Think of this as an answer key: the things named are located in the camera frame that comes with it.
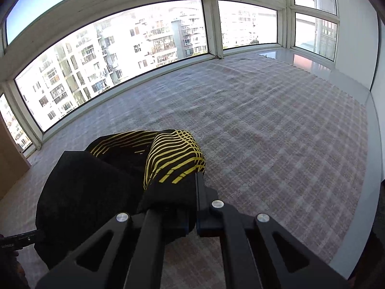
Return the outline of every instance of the patterned carpet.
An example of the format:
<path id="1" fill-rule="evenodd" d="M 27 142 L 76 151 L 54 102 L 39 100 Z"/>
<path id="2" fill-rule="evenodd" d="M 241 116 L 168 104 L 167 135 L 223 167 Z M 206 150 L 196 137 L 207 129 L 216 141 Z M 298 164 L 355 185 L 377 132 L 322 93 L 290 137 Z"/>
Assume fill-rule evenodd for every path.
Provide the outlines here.
<path id="1" fill-rule="evenodd" d="M 84 114 L 32 157 L 0 201 L 4 235 L 34 229 L 42 187 L 64 150 L 122 131 L 185 129 L 206 157 L 206 185 L 241 212 L 271 214 L 324 261 L 361 193 L 365 107 L 313 74 L 254 52 L 169 73 Z M 191 233 L 166 247 L 162 288 L 224 288 L 219 241 Z M 33 247 L 19 261 L 33 287 L 47 271 Z"/>

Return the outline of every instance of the screw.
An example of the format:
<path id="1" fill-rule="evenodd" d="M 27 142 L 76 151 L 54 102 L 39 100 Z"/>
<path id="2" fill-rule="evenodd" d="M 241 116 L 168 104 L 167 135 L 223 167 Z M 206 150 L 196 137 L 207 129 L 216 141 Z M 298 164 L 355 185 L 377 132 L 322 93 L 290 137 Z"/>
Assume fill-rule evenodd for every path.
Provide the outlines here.
<path id="1" fill-rule="evenodd" d="M 260 213 L 257 215 L 257 220 L 261 223 L 267 223 L 270 220 L 270 216 L 265 213 Z"/>
<path id="2" fill-rule="evenodd" d="M 130 216 L 127 214 L 127 213 L 119 213 L 118 215 L 116 215 L 116 220 L 118 222 L 125 222 L 126 220 L 128 220 Z"/>
<path id="3" fill-rule="evenodd" d="M 224 203 L 221 200 L 214 200 L 211 202 L 211 205 L 214 208 L 222 208 L 224 206 Z"/>

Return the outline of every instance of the white window frame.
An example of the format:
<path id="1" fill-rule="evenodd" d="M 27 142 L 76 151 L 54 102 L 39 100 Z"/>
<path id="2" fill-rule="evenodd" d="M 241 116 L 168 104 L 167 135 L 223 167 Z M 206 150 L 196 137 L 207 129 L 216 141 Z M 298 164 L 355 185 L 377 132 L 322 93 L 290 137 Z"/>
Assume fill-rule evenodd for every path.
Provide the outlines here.
<path id="1" fill-rule="evenodd" d="M 10 45 L 8 45 L 6 41 L 5 25 L 0 27 L 2 40 L 0 70 L 4 71 L 0 75 L 0 86 L 5 88 L 4 91 L 7 93 L 7 99 L 10 101 L 12 111 L 19 120 L 23 130 L 38 149 L 40 149 L 41 145 L 50 137 L 89 109 L 142 82 L 197 62 L 215 57 L 222 59 L 225 55 L 255 49 L 262 50 L 285 47 L 293 48 L 298 52 L 306 52 L 307 55 L 316 57 L 318 61 L 322 62 L 324 60 L 330 64 L 330 60 L 328 59 L 324 59 L 317 54 L 295 47 L 295 13 L 298 12 L 322 18 L 335 24 L 339 24 L 340 22 L 338 15 L 308 7 L 296 6 L 294 0 L 230 0 L 274 9 L 277 12 L 278 42 L 277 44 L 248 45 L 223 50 L 218 0 L 202 0 L 207 34 L 207 54 L 165 65 L 140 75 L 129 82 L 110 88 L 110 90 L 104 92 L 102 95 L 93 98 L 87 104 L 72 111 L 43 133 L 26 107 L 15 84 L 14 79 L 18 74 L 44 50 L 68 34 L 78 30 L 80 27 L 86 26 L 116 12 L 167 0 L 100 0 L 95 3 L 90 3 L 90 1 L 94 0 L 64 0 L 60 2 L 45 12 L 38 20 L 35 20 L 26 27 Z M 336 0 L 336 6 L 338 14 L 338 0 Z"/>

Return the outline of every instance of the black and yellow cloth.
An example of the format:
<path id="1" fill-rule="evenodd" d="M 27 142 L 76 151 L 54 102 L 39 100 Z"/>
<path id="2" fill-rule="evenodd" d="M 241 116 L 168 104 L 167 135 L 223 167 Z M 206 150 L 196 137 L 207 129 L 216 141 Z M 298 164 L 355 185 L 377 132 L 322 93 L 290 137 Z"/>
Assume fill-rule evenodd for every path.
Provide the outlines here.
<path id="1" fill-rule="evenodd" d="M 36 211 L 46 238 L 35 249 L 49 268 L 116 213 L 196 208 L 195 173 L 205 157 L 183 130 L 103 136 L 85 151 L 65 151 L 49 175 Z"/>

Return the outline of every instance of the white wall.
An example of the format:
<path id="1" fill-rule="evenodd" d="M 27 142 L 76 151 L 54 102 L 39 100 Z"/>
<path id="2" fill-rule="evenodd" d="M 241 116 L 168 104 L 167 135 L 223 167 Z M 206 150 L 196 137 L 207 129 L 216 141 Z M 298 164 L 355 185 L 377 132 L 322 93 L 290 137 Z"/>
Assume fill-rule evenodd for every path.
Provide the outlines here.
<path id="1" fill-rule="evenodd" d="M 380 136 L 382 144 L 382 176 L 385 178 L 385 25 L 381 22 L 380 26 L 381 46 L 379 53 L 379 63 L 374 77 L 372 96 L 379 119 Z"/>
<path id="2" fill-rule="evenodd" d="M 336 68 L 370 89 L 377 60 L 377 13 L 368 0 L 338 0 Z"/>

